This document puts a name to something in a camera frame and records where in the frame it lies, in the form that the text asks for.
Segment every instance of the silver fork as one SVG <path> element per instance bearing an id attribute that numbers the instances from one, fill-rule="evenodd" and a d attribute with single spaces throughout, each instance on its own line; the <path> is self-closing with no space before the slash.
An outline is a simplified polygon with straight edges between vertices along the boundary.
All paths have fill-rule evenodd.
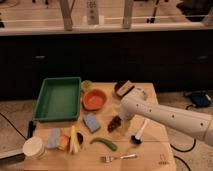
<path id="1" fill-rule="evenodd" d="M 101 161 L 104 163 L 110 163 L 113 160 L 116 159 L 132 159 L 132 158 L 137 158 L 137 154 L 130 154 L 130 155 L 125 155 L 125 156 L 120 156 L 120 157 L 114 157 L 114 156 L 101 156 Z"/>

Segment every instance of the blue sponge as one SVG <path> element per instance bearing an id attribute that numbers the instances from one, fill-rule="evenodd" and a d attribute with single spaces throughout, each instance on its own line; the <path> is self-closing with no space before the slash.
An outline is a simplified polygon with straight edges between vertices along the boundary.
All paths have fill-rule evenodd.
<path id="1" fill-rule="evenodd" d="M 83 120 L 91 133 L 97 131 L 101 127 L 93 113 L 85 115 Z"/>

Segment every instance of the banana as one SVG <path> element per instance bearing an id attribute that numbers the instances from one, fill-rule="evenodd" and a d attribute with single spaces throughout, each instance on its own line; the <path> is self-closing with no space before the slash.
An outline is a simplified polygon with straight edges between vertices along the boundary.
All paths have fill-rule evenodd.
<path id="1" fill-rule="evenodd" d="M 75 125 L 71 127 L 71 137 L 70 137 L 70 150 L 71 154 L 77 154 L 80 151 L 81 147 L 78 142 L 77 132 Z"/>

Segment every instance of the green pepper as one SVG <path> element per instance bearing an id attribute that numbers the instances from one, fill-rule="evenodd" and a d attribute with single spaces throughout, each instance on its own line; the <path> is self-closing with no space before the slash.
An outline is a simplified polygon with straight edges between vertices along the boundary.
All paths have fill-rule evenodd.
<path id="1" fill-rule="evenodd" d="M 102 137 L 96 137 L 94 139 L 92 139 L 92 141 L 90 141 L 90 144 L 94 143 L 94 142 L 101 142 L 104 143 L 107 147 L 109 147 L 112 151 L 116 151 L 117 150 L 117 145 L 115 145 L 112 141 L 107 140 L 105 138 Z"/>

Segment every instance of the orange bowl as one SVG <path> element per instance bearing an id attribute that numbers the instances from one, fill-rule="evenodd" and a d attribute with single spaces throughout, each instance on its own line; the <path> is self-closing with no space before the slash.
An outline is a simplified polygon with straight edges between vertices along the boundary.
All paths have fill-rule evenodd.
<path id="1" fill-rule="evenodd" d="M 83 95 L 83 106 L 87 110 L 98 110 L 101 109 L 106 103 L 106 94 L 99 89 L 90 90 Z"/>

